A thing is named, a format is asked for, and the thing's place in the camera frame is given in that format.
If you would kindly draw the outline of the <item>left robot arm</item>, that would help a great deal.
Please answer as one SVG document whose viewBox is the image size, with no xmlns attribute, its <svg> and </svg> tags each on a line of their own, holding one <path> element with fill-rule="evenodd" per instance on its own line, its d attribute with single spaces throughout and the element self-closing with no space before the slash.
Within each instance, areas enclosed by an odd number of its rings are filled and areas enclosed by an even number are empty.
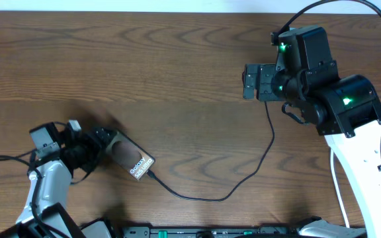
<svg viewBox="0 0 381 238">
<path fill-rule="evenodd" d="M 74 170 L 90 175 L 118 132 L 104 127 L 83 132 L 76 120 L 64 124 L 62 131 L 57 126 L 50 122 L 29 131 L 35 144 L 24 162 L 30 190 L 15 224 L 0 237 L 118 237 L 106 218 L 77 225 L 66 211 Z"/>
</svg>

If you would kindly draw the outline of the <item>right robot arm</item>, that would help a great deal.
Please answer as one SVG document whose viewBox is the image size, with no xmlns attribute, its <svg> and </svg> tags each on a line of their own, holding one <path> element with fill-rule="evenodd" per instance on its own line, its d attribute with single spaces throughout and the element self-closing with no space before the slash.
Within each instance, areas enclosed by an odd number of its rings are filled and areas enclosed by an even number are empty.
<svg viewBox="0 0 381 238">
<path fill-rule="evenodd" d="M 326 31 L 305 26 L 278 37 L 275 63 L 247 64 L 243 97 L 296 107 L 338 158 L 369 237 L 381 237 L 381 102 L 362 75 L 340 77 Z"/>
</svg>

